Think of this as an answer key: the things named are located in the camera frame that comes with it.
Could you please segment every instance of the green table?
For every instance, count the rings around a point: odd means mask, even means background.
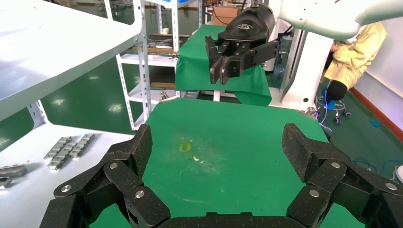
[[[209,60],[206,53],[205,37],[217,39],[217,34],[225,26],[203,25],[178,51],[179,60],[175,73],[175,89],[187,90],[227,90],[234,91],[243,104],[268,106],[270,90],[262,66],[245,70],[240,77],[231,78],[226,85],[210,83]]]
[[[153,153],[143,181],[171,216],[206,212],[285,215],[304,186],[282,151],[284,125],[326,141],[316,121],[296,111],[204,100],[159,103],[147,120]],[[93,228],[129,227],[114,206]],[[364,227],[334,205],[321,228]]]

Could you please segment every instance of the metal screw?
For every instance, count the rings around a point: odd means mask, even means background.
[[[136,198],[141,198],[143,196],[144,196],[144,191],[143,190],[140,190],[140,191],[136,192]]]
[[[117,167],[117,164],[116,164],[116,163],[112,163],[109,167],[110,167],[111,169],[114,169],[114,168]]]
[[[311,190],[311,191],[309,191],[309,194],[311,195],[311,196],[313,196],[313,197],[319,197],[319,192],[318,191],[316,191],[316,190]]]
[[[71,189],[71,185],[66,185],[66,186],[62,187],[62,192],[69,191],[70,189]]]
[[[340,168],[340,164],[336,162],[332,162],[332,166],[335,168]]]
[[[168,99],[169,98],[165,91],[161,91],[160,95],[161,95],[162,99]]]
[[[397,190],[396,185],[392,183],[386,183],[385,186],[388,187],[390,190]]]

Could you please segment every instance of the cardboard box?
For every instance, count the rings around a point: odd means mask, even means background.
[[[214,11],[215,14],[213,12],[212,17],[213,25],[226,25],[238,15],[240,9],[231,6],[215,6]]]

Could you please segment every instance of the black pants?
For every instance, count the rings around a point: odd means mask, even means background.
[[[326,62],[325,62],[325,68],[323,71],[326,71],[330,63],[333,60],[333,53],[330,52],[329,55],[327,56]],[[332,80],[330,83],[329,87],[327,88],[327,93],[326,93],[326,103],[329,103],[330,100],[338,101],[343,99],[344,95],[347,93],[347,86],[345,86],[343,83]]]

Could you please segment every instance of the yellow jacket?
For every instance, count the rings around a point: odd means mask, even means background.
[[[385,38],[386,30],[382,23],[377,22],[367,25],[351,45],[336,41],[337,51],[333,54],[325,77],[339,81],[350,89],[378,54]]]

